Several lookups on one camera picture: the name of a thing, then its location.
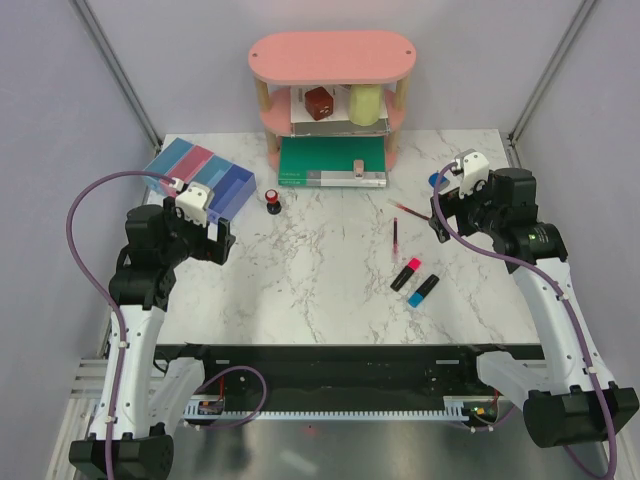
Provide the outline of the four-compartment blue pink organizer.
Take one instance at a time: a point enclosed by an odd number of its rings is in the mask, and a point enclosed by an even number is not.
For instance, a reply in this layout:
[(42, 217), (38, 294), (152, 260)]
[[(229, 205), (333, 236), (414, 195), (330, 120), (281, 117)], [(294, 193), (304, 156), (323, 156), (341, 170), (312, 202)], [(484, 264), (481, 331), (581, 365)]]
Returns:
[(233, 220), (256, 190), (253, 172), (182, 138), (174, 139), (145, 171), (207, 186), (213, 198), (207, 206), (211, 223)]

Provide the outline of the small pink white stapler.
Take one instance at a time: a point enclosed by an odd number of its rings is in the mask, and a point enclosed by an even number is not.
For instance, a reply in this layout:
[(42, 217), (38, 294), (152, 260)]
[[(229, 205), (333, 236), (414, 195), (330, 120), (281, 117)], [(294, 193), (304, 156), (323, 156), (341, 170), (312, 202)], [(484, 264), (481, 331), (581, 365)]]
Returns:
[(356, 179), (363, 179), (365, 174), (364, 161), (356, 159), (353, 162), (353, 174)]

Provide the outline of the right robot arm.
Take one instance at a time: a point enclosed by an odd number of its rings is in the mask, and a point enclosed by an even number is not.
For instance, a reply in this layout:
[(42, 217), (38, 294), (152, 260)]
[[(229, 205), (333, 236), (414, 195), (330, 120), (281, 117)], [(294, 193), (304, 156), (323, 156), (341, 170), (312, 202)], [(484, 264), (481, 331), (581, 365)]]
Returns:
[(451, 163), (444, 169), (459, 187), (431, 198), (431, 228), (440, 242), (489, 236), (479, 254), (504, 262), (523, 295), (539, 337), (546, 371), (535, 373), (503, 351), (490, 351), (458, 368), (458, 381), (477, 394), (496, 388), (524, 417), (541, 448), (613, 443), (639, 410), (632, 387), (618, 386), (601, 359), (577, 301), (571, 295), (568, 253), (559, 230), (538, 219), (537, 184), (528, 170)]

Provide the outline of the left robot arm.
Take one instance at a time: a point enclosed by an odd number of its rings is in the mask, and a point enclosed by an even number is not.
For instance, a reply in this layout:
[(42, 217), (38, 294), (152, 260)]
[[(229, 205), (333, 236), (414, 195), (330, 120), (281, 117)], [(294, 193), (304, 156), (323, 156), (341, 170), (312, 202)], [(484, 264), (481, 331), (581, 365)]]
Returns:
[(170, 361), (160, 385), (151, 386), (176, 266), (188, 258), (222, 265), (235, 241), (229, 221), (209, 239), (212, 198), (203, 186), (189, 187), (127, 215), (128, 243), (108, 288), (114, 311), (102, 395), (87, 438), (72, 442), (69, 451), (70, 463), (89, 479), (167, 478), (173, 434), (192, 394), (218, 385), (215, 364), (187, 357)]

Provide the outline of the pink black highlighter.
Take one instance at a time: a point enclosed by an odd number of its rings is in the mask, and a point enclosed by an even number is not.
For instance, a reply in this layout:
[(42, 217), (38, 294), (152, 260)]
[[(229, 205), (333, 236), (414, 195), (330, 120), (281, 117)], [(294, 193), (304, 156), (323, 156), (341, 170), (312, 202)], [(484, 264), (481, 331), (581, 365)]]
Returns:
[(420, 266), (421, 260), (418, 258), (412, 258), (393, 280), (390, 288), (393, 291), (398, 292), (409, 281)]

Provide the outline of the blue black highlighter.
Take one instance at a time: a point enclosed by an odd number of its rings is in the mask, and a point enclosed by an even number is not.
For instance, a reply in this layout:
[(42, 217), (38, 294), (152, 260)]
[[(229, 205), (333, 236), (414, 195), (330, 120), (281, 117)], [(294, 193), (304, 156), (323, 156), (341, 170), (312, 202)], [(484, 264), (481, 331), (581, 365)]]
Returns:
[(431, 274), (409, 297), (408, 304), (412, 308), (416, 308), (424, 301), (424, 299), (429, 295), (429, 293), (438, 283), (439, 277), (435, 274)]

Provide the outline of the dark red pink pen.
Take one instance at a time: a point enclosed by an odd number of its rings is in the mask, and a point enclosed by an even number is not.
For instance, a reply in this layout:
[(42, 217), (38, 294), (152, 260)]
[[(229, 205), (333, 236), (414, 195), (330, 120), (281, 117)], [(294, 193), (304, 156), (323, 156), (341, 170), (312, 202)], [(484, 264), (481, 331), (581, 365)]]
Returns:
[(394, 217), (393, 219), (393, 237), (392, 237), (392, 259), (397, 263), (399, 259), (399, 229), (398, 229), (398, 218)]

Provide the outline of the red orange-tip pen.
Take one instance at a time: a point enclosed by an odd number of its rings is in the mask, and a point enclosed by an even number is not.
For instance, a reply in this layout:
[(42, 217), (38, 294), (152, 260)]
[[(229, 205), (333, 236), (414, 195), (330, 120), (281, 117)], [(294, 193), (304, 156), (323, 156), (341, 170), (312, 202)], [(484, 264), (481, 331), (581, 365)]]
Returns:
[(398, 209), (400, 209), (400, 210), (402, 210), (402, 211), (404, 211), (404, 212), (406, 212), (406, 213), (408, 213), (410, 215), (413, 215), (413, 216), (415, 216), (417, 218), (420, 218), (420, 219), (422, 219), (424, 221), (429, 221), (430, 220), (430, 217), (428, 215), (422, 214), (422, 213), (420, 213), (420, 212), (418, 212), (418, 211), (416, 211), (414, 209), (411, 209), (411, 208), (407, 207), (406, 205), (404, 205), (404, 204), (402, 204), (400, 202), (397, 202), (397, 201), (394, 201), (394, 200), (388, 200), (388, 203), (390, 205), (394, 206), (395, 208), (398, 208)]

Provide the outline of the green box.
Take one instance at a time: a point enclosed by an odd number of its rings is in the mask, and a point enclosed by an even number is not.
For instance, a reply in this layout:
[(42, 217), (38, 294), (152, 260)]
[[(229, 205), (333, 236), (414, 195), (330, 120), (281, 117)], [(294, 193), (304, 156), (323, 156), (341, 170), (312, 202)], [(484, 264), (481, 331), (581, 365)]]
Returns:
[[(363, 179), (353, 162), (364, 161)], [(387, 169), (382, 137), (290, 137), (282, 140), (280, 186), (385, 188)]]

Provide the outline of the pale yellow cup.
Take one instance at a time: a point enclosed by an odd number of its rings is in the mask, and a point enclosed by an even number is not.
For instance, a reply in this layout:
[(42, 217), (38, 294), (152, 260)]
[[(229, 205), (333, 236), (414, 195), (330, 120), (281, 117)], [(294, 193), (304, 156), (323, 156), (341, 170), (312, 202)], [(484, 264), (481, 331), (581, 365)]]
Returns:
[(349, 94), (349, 120), (358, 126), (370, 126), (380, 117), (382, 86), (353, 84)]

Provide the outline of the brown cube box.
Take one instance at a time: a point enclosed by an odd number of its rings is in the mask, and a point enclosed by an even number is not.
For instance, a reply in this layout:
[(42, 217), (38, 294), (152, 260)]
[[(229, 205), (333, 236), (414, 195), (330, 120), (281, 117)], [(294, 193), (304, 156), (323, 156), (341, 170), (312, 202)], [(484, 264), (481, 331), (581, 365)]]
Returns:
[(315, 121), (323, 120), (333, 114), (334, 98), (322, 86), (307, 91), (304, 94), (305, 109)]

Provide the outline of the pink three-tier shelf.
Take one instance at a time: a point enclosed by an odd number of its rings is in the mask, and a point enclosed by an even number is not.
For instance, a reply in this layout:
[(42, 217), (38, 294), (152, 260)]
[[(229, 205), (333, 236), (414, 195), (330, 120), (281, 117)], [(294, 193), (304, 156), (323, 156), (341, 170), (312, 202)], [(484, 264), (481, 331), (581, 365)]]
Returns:
[(248, 65), (255, 81), (269, 165), (279, 167), (281, 140), (292, 134), (292, 87), (395, 83), (395, 90), (383, 93), (390, 125), (385, 135), (386, 168), (392, 169), (416, 58), (411, 41), (385, 30), (281, 32), (258, 40), (249, 49)]

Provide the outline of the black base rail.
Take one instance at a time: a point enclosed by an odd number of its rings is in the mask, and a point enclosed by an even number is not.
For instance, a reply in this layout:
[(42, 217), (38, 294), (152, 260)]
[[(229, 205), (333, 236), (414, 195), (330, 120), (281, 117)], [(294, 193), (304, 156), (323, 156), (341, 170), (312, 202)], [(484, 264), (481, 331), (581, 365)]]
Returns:
[(481, 383), (476, 359), (483, 353), (505, 352), (530, 364), (544, 361), (538, 344), (435, 345), (161, 345), (162, 359), (201, 359), (211, 375), (226, 365), (248, 365), (277, 387), (323, 389), (373, 387), (414, 390), (438, 396), (489, 396)]

